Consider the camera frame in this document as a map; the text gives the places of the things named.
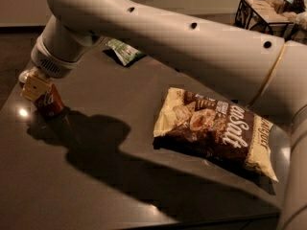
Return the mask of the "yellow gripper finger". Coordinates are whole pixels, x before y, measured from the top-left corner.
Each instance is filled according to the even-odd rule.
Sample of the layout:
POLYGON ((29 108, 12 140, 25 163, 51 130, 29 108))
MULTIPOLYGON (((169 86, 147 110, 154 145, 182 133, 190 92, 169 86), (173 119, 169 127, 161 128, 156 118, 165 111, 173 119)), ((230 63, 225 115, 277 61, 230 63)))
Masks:
POLYGON ((37 71, 30 71, 26 75, 22 87, 21 96, 28 101, 35 102, 40 96, 49 91, 52 87, 52 80, 39 74, 37 71))

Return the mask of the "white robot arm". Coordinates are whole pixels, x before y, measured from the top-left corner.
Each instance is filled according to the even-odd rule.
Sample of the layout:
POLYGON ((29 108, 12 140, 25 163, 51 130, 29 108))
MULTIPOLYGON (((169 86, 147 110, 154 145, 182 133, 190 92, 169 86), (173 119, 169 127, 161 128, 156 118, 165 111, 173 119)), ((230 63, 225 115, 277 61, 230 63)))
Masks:
POLYGON ((104 37, 120 39, 291 134, 278 230, 307 228, 307 47, 130 0, 47 0, 52 16, 22 90, 35 101, 104 37))

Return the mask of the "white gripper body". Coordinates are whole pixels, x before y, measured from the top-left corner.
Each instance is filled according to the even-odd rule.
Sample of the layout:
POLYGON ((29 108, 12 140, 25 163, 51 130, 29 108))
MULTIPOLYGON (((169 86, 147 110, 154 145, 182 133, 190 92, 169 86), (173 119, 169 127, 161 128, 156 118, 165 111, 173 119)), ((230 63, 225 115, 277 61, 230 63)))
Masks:
POLYGON ((31 51, 34 66, 46 76, 65 78, 81 59, 81 48, 71 34, 41 34, 31 51))

